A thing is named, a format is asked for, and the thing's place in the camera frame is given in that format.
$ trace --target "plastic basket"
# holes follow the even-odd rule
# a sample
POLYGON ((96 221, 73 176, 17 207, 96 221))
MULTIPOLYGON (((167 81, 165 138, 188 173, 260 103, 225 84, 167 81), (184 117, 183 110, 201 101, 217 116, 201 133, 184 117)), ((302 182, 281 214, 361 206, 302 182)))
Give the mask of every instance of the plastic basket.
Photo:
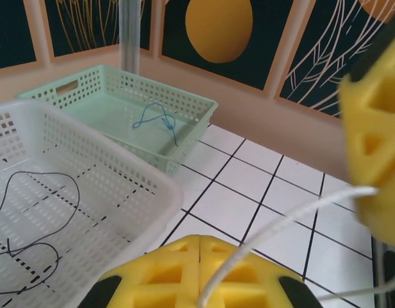
MULTIPOLYGON (((19 95, 42 99, 61 108, 172 175, 207 129, 215 101, 113 67, 99 65, 19 95), (161 103, 176 119, 174 132, 162 121, 133 129, 147 105, 161 103)), ((158 106, 145 117, 162 114, 158 106)))
POLYGON ((0 105, 0 204, 17 171, 70 175, 80 203, 75 210, 78 193, 66 176, 12 178, 0 211, 0 293, 13 293, 0 295, 0 307, 77 307, 102 273, 142 255, 183 201, 167 175, 37 101, 0 105), (43 244, 15 255, 48 234, 39 243, 59 259, 43 244))

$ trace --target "white tile floor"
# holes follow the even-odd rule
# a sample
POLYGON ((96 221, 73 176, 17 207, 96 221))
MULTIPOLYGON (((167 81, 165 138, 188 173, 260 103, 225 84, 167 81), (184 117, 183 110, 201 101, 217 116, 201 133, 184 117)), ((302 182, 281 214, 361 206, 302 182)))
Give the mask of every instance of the white tile floor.
MULTIPOLYGON (((148 251, 189 234, 239 245, 296 205, 348 185, 214 125, 174 179, 185 193, 183 208, 148 251)), ((316 296, 373 286, 371 236, 351 202, 299 219, 255 253, 297 272, 316 296)), ((374 297, 323 307, 374 308, 374 297)))

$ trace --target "metal pole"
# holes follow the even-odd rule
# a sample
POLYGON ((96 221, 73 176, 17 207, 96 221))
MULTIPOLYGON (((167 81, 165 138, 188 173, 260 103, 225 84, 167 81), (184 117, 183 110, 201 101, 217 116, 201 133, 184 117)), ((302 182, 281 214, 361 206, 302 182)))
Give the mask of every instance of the metal pole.
POLYGON ((119 50, 121 69, 139 74, 141 0, 119 1, 119 50))

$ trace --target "white cable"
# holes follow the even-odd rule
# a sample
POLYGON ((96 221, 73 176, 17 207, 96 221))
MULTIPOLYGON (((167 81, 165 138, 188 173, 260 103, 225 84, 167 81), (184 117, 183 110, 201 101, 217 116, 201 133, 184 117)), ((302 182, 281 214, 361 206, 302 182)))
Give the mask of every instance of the white cable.
POLYGON ((221 283, 221 281, 227 276, 233 267, 239 263, 254 247, 266 239, 281 232, 285 227, 292 223, 292 221, 297 220, 320 207, 324 207, 332 203, 338 203, 347 198, 372 196, 376 194, 377 191, 378 190, 374 187, 351 187, 349 189, 345 189, 330 196, 324 197, 323 199, 320 199, 316 202, 296 207, 295 209, 291 210, 286 217, 276 219, 272 223, 264 226, 256 234, 251 236, 250 239, 248 239, 239 249, 237 249, 213 274, 203 289, 199 300, 197 301, 197 308, 204 308, 206 306, 207 301, 211 297, 217 285, 221 283))
POLYGON ((367 295, 367 294, 380 294, 380 293, 387 293, 395 290, 395 278, 390 280, 388 283, 378 286, 378 287, 370 287, 367 289, 360 289, 360 290, 354 290, 354 291, 346 291, 342 293, 337 293, 337 294, 330 294, 330 295, 324 295, 320 296, 317 299, 322 302, 325 300, 334 300, 336 298, 345 298, 345 297, 351 297, 351 296, 358 296, 358 295, 367 295))

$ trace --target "basket handle hole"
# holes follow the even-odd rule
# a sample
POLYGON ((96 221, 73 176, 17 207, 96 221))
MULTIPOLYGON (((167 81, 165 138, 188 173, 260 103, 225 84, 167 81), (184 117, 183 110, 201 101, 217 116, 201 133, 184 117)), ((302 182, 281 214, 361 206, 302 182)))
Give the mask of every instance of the basket handle hole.
POLYGON ((71 82, 67 83, 66 85, 61 85, 60 87, 55 89, 56 95, 61 96, 61 95, 64 95, 70 91, 73 91, 78 88, 78 85, 79 84, 78 84, 77 80, 71 81, 71 82))

